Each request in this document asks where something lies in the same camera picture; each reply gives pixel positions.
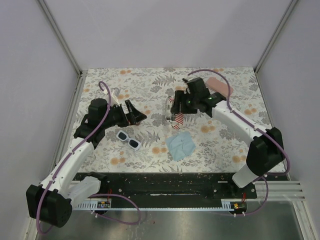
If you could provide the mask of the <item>light blue cleaning cloth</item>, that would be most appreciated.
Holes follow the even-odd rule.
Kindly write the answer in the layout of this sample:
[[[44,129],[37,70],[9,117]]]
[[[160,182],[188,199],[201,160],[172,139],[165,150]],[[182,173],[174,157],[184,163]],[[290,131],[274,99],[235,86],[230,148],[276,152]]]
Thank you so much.
[[[196,149],[191,134],[187,131],[167,138],[165,143],[175,162],[190,156]]]

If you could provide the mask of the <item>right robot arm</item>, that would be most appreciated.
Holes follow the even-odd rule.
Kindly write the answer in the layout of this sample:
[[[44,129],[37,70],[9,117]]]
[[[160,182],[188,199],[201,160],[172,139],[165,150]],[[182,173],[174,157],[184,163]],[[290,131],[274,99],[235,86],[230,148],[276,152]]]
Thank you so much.
[[[250,121],[249,118],[228,106],[227,98],[218,92],[196,97],[183,90],[177,90],[174,96],[166,100],[166,110],[171,117],[169,122],[176,124],[178,115],[202,112],[231,128],[249,147],[245,165],[232,176],[228,184],[228,194],[239,198],[246,186],[263,177],[272,168],[286,159],[282,134],[279,129],[266,127]]]

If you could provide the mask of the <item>flag print glasses case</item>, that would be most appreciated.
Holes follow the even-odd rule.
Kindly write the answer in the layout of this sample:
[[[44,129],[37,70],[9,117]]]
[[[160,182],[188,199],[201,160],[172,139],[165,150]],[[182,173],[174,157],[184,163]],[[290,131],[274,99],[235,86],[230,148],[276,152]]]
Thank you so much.
[[[171,113],[171,108],[174,103],[174,98],[168,96],[166,99],[165,107],[165,122],[167,125],[170,125],[173,129],[179,130],[184,125],[184,115],[182,113]]]

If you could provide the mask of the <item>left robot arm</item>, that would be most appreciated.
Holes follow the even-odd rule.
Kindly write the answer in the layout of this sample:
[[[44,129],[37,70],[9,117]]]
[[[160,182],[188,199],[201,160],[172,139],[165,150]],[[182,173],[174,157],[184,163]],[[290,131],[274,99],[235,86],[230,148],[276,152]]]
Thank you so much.
[[[110,105],[103,98],[92,100],[62,160],[39,185],[29,186],[26,191],[28,212],[36,220],[38,232],[42,231],[41,222],[63,227],[72,211],[88,198],[118,196],[110,191],[108,177],[103,173],[90,172],[78,184],[71,186],[71,183],[81,165],[105,137],[106,129],[138,125],[147,119],[130,100],[125,104],[128,113],[122,105]]]

